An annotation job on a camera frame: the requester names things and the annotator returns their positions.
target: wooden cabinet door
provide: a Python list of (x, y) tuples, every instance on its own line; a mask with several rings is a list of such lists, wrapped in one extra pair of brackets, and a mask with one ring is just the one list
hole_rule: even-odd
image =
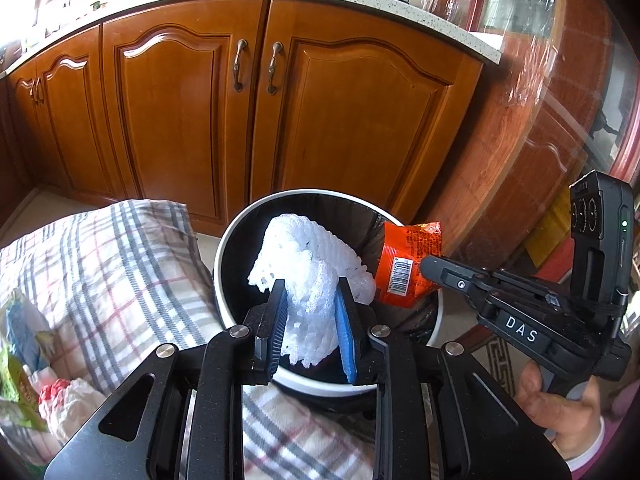
[(9, 98), (16, 136), (33, 181), (56, 188), (67, 187), (56, 139), (40, 124), (42, 101), (37, 95), (37, 82), (35, 59), (9, 74)]
[(8, 78), (0, 80), (0, 227), (33, 187), (16, 145), (7, 85)]
[(55, 139), (71, 195), (103, 203), (124, 198), (107, 126), (100, 79), (100, 26), (36, 58), (38, 117)]
[(246, 204), (265, 13), (264, 0), (196, 0), (104, 24), (106, 101), (127, 192), (186, 203), (207, 234), (222, 234)]
[[(273, 57), (276, 42), (283, 50)], [(481, 67), (455, 47), (387, 19), (274, 0), (258, 82), (251, 199), (319, 187), (411, 221)]]

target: countertop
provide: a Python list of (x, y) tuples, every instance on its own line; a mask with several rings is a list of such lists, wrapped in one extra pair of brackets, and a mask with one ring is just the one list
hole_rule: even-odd
[[(104, 22), (116, 15), (125, 14), (127, 11), (134, 11), (138, 7), (148, 6), (148, 4), (162, 4), (170, 0), (127, 0), (119, 4), (114, 4), (108, 9), (98, 10), (92, 12), (83, 19), (76, 20), (70, 23), (61, 30), (54, 32), (48, 38), (41, 41), (36, 46), (32, 47), (27, 53), (23, 54), (17, 59), (5, 72), (0, 73), (0, 79), (10, 74), (13, 70), (18, 68), (22, 63), (31, 59), (38, 52), (46, 49), (48, 46), (59, 41), (62, 38), (71, 36), (73, 33), (83, 28), (90, 27), (96, 23)], [(399, 21), (412, 22), (416, 25), (424, 28), (425, 31), (432, 32), (434, 35), (443, 38), (445, 41), (450, 41), (460, 46), (472, 55), (475, 55), (482, 59), (484, 62), (498, 63), (500, 61), (500, 51), (489, 46), (483, 40), (474, 36), (470, 32), (457, 27), (447, 20), (431, 14), (419, 7), (412, 6), (410, 4), (401, 2), (399, 0), (327, 0), (344, 2), (350, 6), (360, 7), (362, 10), (372, 9), (374, 12), (382, 13), (392, 19), (398, 19)]]

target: plaid cloth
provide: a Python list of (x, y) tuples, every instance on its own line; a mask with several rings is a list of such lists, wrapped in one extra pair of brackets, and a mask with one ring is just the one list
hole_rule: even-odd
[[(14, 288), (54, 330), (56, 373), (105, 395), (158, 344), (188, 348), (222, 329), (186, 207), (173, 202), (120, 202), (16, 240), (0, 250), (0, 304)], [(371, 478), (372, 449), (340, 425), (273, 385), (246, 387), (243, 400), (248, 479)], [(49, 433), (0, 430), (35, 465), (61, 448)]]

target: camera device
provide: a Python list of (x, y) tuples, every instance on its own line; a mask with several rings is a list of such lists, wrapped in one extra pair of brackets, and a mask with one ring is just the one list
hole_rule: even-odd
[(631, 348), (620, 339), (633, 251), (629, 184), (591, 171), (570, 186), (574, 268), (569, 289), (506, 270), (428, 256), (422, 275), (466, 295), (478, 323), (541, 366), (543, 390), (580, 399), (591, 375), (622, 377)]

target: metal bolt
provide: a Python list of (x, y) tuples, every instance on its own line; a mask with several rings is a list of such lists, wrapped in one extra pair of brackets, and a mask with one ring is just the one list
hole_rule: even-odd
[(375, 325), (371, 327), (371, 335), (377, 338), (383, 338), (391, 334), (391, 329), (387, 325)]
[(460, 343), (450, 341), (446, 345), (444, 345), (444, 351), (447, 354), (455, 357), (456, 355), (462, 355), (465, 351), (465, 348)]
[(175, 352), (175, 346), (165, 343), (156, 348), (156, 355), (159, 358), (171, 357)]
[(241, 338), (249, 335), (249, 329), (244, 325), (235, 325), (229, 329), (231, 337)]

